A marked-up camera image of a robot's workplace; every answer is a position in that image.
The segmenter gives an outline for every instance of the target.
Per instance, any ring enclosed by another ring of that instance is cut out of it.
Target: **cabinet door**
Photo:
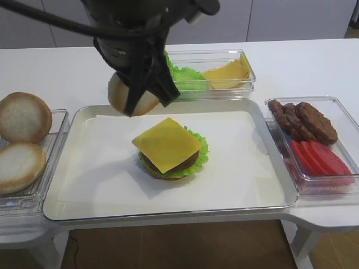
[[[195,25],[174,25],[167,44],[245,42],[252,0],[221,0],[215,16],[203,15]]]
[[[247,41],[343,38],[357,0],[253,0]]]
[[[84,5],[80,0],[43,0],[45,10],[49,13],[90,25]],[[57,47],[92,46],[92,38],[51,26]]]
[[[18,0],[43,10],[41,0]],[[55,47],[50,26],[0,8],[0,49]]]

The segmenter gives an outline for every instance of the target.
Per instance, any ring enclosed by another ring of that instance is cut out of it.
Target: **white table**
[[[231,48],[241,48],[247,54],[257,76],[251,98],[259,105],[276,97],[330,95],[359,122],[358,39],[171,45],[167,49]],[[84,106],[107,103],[112,73],[94,48],[0,50],[0,98],[27,91],[43,98],[52,109],[67,109],[72,117]],[[301,197],[298,204],[276,214],[172,216],[67,226],[42,216],[9,217],[0,219],[0,248],[29,248],[45,268],[58,268],[70,229],[281,219],[298,268],[311,268],[308,252],[322,233],[357,229],[358,210],[359,197],[330,201],[322,196]]]

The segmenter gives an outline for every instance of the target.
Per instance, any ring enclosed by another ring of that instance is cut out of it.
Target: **green lettuce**
[[[171,72],[173,81],[175,81],[179,91],[208,89],[208,82],[201,72],[198,72],[189,67],[183,67],[181,69],[173,64],[173,62],[169,59],[169,55],[166,51],[164,52],[164,55],[166,56],[168,69]]]
[[[208,156],[207,156],[207,154],[209,152],[208,144],[207,144],[206,138],[201,136],[199,133],[195,133],[195,132],[187,129],[186,126],[185,126],[185,129],[202,143],[202,148],[200,149],[200,156],[198,157],[196,162],[191,167],[184,169],[182,171],[174,172],[174,173],[167,172],[167,173],[161,174],[160,172],[153,170],[150,167],[150,165],[147,164],[147,162],[143,158],[143,154],[140,152],[139,158],[140,158],[142,165],[145,166],[147,169],[151,170],[152,173],[154,173],[158,176],[167,177],[167,178],[183,178],[187,175],[192,175],[195,172],[199,171],[202,168],[202,165],[208,161]]]

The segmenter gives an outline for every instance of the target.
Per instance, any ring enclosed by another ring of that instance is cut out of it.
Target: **stack of tomato slices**
[[[292,140],[293,149],[302,166],[309,175],[351,175],[352,173],[345,163],[330,150],[330,148],[319,142],[302,141],[300,143]],[[351,184],[354,179],[346,179],[343,184]]]

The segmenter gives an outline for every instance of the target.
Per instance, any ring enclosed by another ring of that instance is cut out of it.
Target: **white tray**
[[[209,161],[195,176],[174,182],[153,179],[138,162],[131,140],[166,117],[207,137]],[[110,106],[81,109],[43,212],[51,220],[265,212],[288,207],[297,199],[258,105],[247,99],[202,100],[158,107],[131,119]]]

